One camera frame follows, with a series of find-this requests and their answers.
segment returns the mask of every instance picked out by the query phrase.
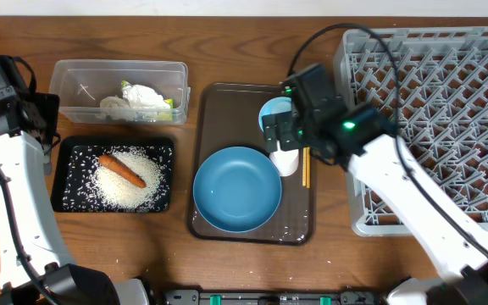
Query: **wire rack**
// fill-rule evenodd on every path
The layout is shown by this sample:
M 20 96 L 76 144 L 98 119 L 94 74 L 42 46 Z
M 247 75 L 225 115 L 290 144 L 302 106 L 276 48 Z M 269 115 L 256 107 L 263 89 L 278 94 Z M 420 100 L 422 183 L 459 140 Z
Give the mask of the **wire rack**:
M 399 65 L 401 136 L 440 188 L 488 230 L 488 27 L 376 31 Z M 346 32 L 335 78 L 350 106 L 371 103 L 394 114 L 392 66 L 368 35 Z M 347 181 L 359 235 L 409 234 L 366 185 L 351 175 Z

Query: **black tray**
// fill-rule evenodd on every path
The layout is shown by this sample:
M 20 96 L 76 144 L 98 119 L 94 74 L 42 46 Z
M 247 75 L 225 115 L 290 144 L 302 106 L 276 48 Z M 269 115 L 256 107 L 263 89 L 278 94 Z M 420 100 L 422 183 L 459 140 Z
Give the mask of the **black tray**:
M 213 84 L 202 93 L 194 160 L 195 173 L 211 154 L 218 150 L 244 146 L 268 156 L 263 133 L 258 124 L 261 107 L 280 96 L 278 86 Z M 295 174 L 283 177 L 282 199 L 278 210 L 264 225 L 245 233 L 230 233 L 209 224 L 198 212 L 190 194 L 186 223 L 197 238 L 218 241 L 248 241 L 299 246 L 314 231 L 314 167 L 310 170 L 311 188 L 302 186 L 302 150 Z
M 155 158 L 158 165 L 164 165 L 161 170 L 164 180 L 160 183 L 158 198 L 155 202 L 148 202 L 129 210 L 114 208 L 96 204 L 98 198 L 88 198 L 77 190 L 89 180 L 83 176 L 83 169 L 92 167 L 92 160 L 102 156 L 112 147 L 143 147 L 149 158 Z M 84 167 L 71 167 L 71 157 L 75 163 L 85 164 Z M 107 136 L 70 136 L 61 142 L 59 148 L 58 165 L 54 176 L 52 189 L 52 208 L 55 212 L 132 212 L 132 213 L 156 213 L 169 208 L 170 186 L 172 181 L 173 160 L 175 150 L 173 142 L 168 138 L 132 138 L 132 137 L 107 137 Z M 70 200 L 83 202 L 82 205 L 69 205 Z

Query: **orange carrot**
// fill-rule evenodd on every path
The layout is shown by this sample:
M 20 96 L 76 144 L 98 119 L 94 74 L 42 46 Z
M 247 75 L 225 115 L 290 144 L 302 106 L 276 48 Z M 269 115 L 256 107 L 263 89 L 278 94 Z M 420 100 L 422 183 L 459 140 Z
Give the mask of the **orange carrot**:
M 120 175 L 122 178 L 128 180 L 135 186 L 140 188 L 146 187 L 146 183 L 138 175 L 133 173 L 131 169 L 125 166 L 125 164 L 118 161 L 118 159 L 105 155 L 99 158 L 99 163 L 107 169 L 110 169 L 114 173 Z

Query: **wooden table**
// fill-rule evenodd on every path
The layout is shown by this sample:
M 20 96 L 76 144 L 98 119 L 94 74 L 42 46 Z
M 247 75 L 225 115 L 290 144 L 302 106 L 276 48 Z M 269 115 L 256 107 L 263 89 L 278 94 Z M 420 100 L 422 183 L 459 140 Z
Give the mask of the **wooden table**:
M 439 18 L 176 18 L 0 17 L 0 54 L 27 60 L 47 92 L 60 59 L 182 61 L 189 67 L 191 103 L 177 126 L 76 125 L 63 115 L 58 131 L 71 135 L 172 135 L 176 160 L 170 209 L 161 214 L 59 213 L 59 228 L 79 265 L 113 281 L 144 275 L 155 288 L 232 290 L 380 289 L 402 277 L 434 277 L 412 237 L 362 238 L 351 227 L 344 173 L 318 164 L 315 236 L 301 247 L 201 241 L 187 231 L 197 110 L 205 86 L 216 82 L 277 84 L 291 57 L 318 29 L 339 22 L 370 27 L 488 25 L 488 19 Z M 320 37 L 298 67 L 331 66 L 342 31 Z M 53 153 L 58 157 L 58 149 Z M 53 176 L 47 177 L 48 190 Z

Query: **white wall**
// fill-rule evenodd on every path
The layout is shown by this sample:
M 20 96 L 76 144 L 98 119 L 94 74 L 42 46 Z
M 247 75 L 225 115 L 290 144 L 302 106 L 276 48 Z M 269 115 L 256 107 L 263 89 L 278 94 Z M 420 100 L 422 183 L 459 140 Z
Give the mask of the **white wall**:
M 488 16 L 488 0 L 0 0 L 0 15 Z

